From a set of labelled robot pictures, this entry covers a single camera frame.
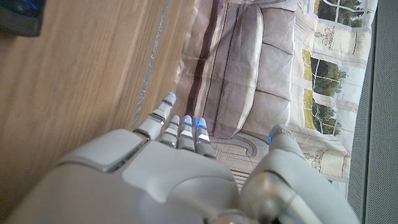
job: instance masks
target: robotic arm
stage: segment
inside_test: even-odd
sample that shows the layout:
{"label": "robotic arm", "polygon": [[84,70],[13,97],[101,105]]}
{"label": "robotic arm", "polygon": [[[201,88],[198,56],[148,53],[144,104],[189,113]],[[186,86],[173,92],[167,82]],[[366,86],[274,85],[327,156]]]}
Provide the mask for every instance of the robotic arm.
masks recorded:
{"label": "robotic arm", "polygon": [[215,160],[206,122],[160,103],[133,132],[111,131],[62,158],[8,223],[357,223],[347,201],[304,159],[289,130],[271,131],[268,155],[239,194]]}

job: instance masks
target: wood grain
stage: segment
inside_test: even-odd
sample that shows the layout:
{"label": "wood grain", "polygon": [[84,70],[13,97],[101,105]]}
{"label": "wood grain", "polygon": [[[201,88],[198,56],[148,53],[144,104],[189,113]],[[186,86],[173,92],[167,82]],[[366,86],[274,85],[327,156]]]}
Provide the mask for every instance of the wood grain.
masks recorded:
{"label": "wood grain", "polygon": [[[170,2],[142,114],[173,88],[192,4]],[[0,34],[0,222],[61,156],[131,127],[164,6],[48,0],[40,37]]]}
{"label": "wood grain", "polygon": [[174,78],[190,23],[193,3],[194,1],[170,1],[169,10],[173,12],[168,12],[165,19],[164,31],[160,36],[138,124],[169,92],[175,91]]}

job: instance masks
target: robot finger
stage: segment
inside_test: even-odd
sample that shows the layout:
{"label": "robot finger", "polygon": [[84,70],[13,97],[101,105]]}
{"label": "robot finger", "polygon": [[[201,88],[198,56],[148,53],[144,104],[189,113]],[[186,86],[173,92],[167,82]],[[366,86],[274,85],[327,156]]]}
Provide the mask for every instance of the robot finger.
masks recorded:
{"label": "robot finger", "polygon": [[166,144],[171,147],[176,147],[177,145],[177,136],[178,136],[178,127],[180,126],[180,117],[175,115],[169,123],[169,126],[161,135],[159,141],[163,144]]}
{"label": "robot finger", "polygon": [[169,117],[177,98],[174,93],[169,93],[160,105],[142,122],[134,132],[141,133],[151,140],[155,140]]}
{"label": "robot finger", "polygon": [[192,136],[192,118],[189,115],[185,115],[182,121],[177,149],[186,149],[195,152]]}
{"label": "robot finger", "polygon": [[196,153],[201,154],[210,159],[216,159],[214,150],[210,145],[209,135],[206,130],[206,121],[204,118],[200,118],[196,121],[195,131],[195,148]]}

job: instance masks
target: tree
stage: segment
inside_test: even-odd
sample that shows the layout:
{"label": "tree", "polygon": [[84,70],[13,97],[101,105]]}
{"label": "tree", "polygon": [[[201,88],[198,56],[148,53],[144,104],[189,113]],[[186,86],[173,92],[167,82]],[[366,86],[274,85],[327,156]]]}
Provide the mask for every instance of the tree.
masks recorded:
{"label": "tree", "polygon": [[[311,70],[317,75],[312,79],[315,93],[334,96],[340,92],[340,82],[346,77],[346,72],[341,71],[337,64],[311,58]],[[341,127],[340,122],[332,118],[335,114],[336,111],[333,108],[320,105],[312,100],[312,121],[322,134],[333,134],[334,132],[334,135],[338,135],[340,133],[338,129]]]}
{"label": "tree", "polygon": [[[328,2],[337,4],[334,0],[329,0]],[[362,2],[359,0],[340,0],[340,6],[345,6],[354,10],[363,10]],[[330,6],[324,1],[321,1],[318,8],[318,18],[335,21],[336,9],[335,6]],[[361,27],[363,21],[361,18],[362,15],[363,12],[351,12],[347,9],[340,8],[337,21],[350,27]]]}
{"label": "tree", "polygon": [[333,134],[338,135],[341,127],[340,122],[336,121],[334,117],[336,111],[328,106],[320,105],[312,100],[312,121],[315,128],[322,134]]}
{"label": "tree", "polygon": [[346,77],[347,73],[341,71],[337,64],[311,58],[311,70],[314,74],[316,72],[318,76],[316,79],[314,79],[313,76],[312,79],[315,93],[325,96],[334,96],[336,93],[340,92],[340,81]]}

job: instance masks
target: blue led light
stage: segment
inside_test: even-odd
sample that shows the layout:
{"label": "blue led light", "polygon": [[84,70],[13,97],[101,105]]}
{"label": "blue led light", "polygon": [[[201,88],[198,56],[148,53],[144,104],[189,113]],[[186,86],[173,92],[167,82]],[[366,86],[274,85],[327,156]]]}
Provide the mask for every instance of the blue led light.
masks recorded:
{"label": "blue led light", "polygon": [[200,122],[200,119],[197,119],[196,127],[197,128],[201,127],[201,128],[207,129],[206,123]]}
{"label": "blue led light", "polygon": [[184,118],[184,123],[192,125],[192,120],[188,122],[188,120],[186,118]]}

